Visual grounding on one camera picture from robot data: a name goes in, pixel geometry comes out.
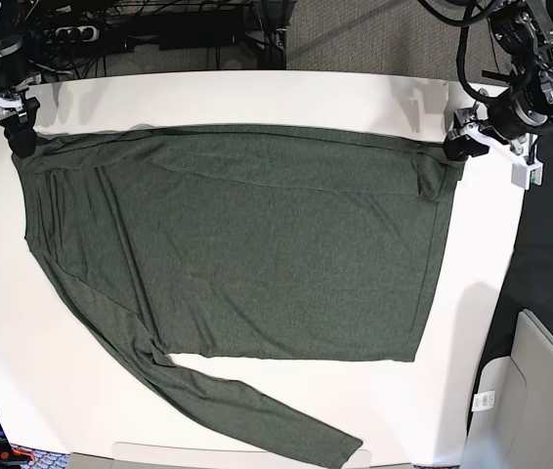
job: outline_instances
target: barcode sticker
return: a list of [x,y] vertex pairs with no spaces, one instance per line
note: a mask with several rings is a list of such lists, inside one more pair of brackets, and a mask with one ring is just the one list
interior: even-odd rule
[[472,402],[473,412],[482,412],[483,410],[490,410],[495,404],[495,391],[487,391],[486,393],[480,393],[474,396]]

